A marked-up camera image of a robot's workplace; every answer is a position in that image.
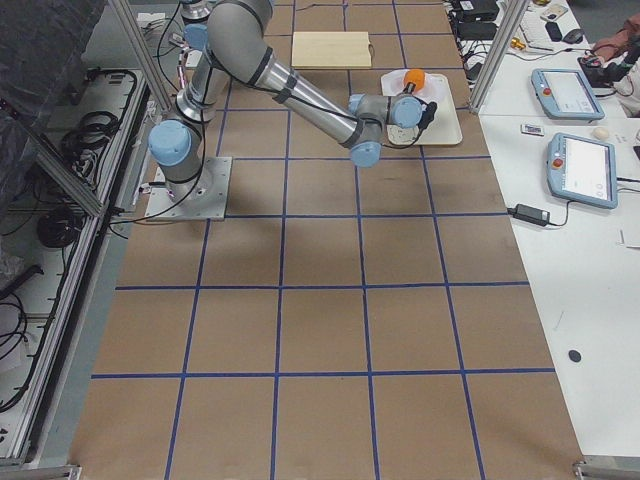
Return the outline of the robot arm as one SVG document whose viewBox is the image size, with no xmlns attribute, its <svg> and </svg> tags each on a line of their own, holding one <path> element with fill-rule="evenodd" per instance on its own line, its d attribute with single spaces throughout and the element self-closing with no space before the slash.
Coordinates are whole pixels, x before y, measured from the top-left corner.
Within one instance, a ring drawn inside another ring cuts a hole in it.
<svg viewBox="0 0 640 480">
<path fill-rule="evenodd" d="M 148 147 L 160 167 L 171 208 L 201 199 L 212 183 L 204 152 L 205 127 L 221 90 L 231 80 L 269 95 L 348 149 L 358 167 L 380 159 L 388 125 L 424 131 L 438 106 L 415 96 L 410 81 L 394 96 L 359 94 L 346 108 L 281 63 L 265 39 L 271 1 L 218 1 L 202 22 L 188 23 L 183 38 L 202 57 L 176 97 L 174 116 L 152 128 Z"/>
</svg>

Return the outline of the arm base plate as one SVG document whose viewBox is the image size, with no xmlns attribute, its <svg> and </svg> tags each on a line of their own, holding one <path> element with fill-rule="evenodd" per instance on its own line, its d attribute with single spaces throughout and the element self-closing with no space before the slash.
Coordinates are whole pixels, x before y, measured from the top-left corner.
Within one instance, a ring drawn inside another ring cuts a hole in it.
<svg viewBox="0 0 640 480">
<path fill-rule="evenodd" d="M 231 157 L 207 156 L 198 182 L 167 183 L 161 167 L 156 168 L 144 216 L 151 221 L 223 221 L 226 216 Z"/>
</svg>

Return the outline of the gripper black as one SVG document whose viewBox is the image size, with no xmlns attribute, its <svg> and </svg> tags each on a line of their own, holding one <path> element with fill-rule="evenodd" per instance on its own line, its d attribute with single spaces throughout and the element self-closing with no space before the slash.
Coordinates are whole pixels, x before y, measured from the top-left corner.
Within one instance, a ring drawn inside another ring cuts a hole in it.
<svg viewBox="0 0 640 480">
<path fill-rule="evenodd" d="M 402 90 L 403 95 L 413 95 L 416 90 L 416 84 L 413 82 L 406 83 Z"/>
</svg>

